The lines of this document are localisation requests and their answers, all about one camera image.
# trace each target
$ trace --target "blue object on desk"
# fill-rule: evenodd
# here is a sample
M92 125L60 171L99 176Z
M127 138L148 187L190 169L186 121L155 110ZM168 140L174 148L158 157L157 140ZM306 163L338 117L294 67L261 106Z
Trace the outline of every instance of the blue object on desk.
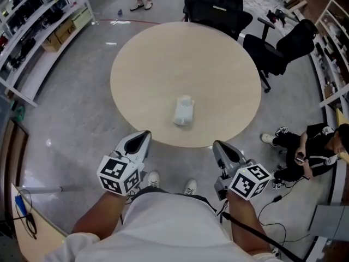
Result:
M20 208L22 215L26 216L28 214L28 212L27 212L27 209L26 209L26 207L24 205L22 196L20 196L20 195L19 196L15 196L15 203Z

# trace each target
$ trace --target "chair seat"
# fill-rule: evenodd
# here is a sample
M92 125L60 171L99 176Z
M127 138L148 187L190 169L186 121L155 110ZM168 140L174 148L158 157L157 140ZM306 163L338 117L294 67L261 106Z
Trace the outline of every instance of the chair seat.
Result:
M266 70L276 76L285 72L287 62L283 54L266 41L247 34L244 39L244 49L255 62L257 69Z

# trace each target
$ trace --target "gray panel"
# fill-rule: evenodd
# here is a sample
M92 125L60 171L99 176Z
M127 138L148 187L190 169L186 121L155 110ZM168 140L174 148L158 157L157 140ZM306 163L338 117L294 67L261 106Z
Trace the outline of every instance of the gray panel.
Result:
M310 227L310 234L326 238L333 238L344 206L324 206L318 205Z
M344 207L344 212L334 239L340 241L349 241L349 206Z

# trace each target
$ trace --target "white t-shirt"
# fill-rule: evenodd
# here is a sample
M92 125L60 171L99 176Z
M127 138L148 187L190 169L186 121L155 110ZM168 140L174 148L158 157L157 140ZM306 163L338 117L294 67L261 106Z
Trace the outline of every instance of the white t-shirt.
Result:
M245 253L206 203L157 192L136 198L124 225L110 237L100 241L89 233L69 235L44 261L280 262L270 253Z

